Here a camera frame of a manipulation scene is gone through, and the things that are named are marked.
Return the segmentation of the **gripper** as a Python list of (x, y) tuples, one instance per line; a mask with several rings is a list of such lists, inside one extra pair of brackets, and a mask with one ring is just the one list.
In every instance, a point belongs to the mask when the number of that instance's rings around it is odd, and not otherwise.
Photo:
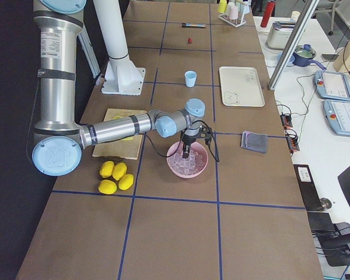
[(185, 131), (181, 132), (181, 141), (183, 142), (183, 152), (182, 152), (183, 159), (188, 159), (190, 155), (190, 146), (198, 138), (199, 131), (200, 131), (199, 128), (195, 128), (195, 129), (186, 129)]

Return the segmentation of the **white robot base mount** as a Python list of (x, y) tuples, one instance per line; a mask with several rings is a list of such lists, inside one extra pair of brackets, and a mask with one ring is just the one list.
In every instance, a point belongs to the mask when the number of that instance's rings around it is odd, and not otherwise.
[(101, 91), (139, 96), (146, 70), (137, 68), (130, 59), (119, 2), (97, 0), (93, 3), (109, 58)]

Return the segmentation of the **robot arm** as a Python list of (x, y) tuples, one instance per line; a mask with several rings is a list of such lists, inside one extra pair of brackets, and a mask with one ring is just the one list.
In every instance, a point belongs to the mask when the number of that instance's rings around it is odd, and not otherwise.
[(183, 155), (206, 134), (201, 121), (205, 104), (190, 99), (173, 113), (152, 110), (118, 120), (78, 125), (75, 122), (76, 38), (82, 32), (85, 1), (34, 1), (34, 21), (41, 31), (38, 82), (41, 117), (34, 127), (36, 168), (49, 176), (72, 172), (88, 146), (155, 130), (164, 138), (180, 133)]

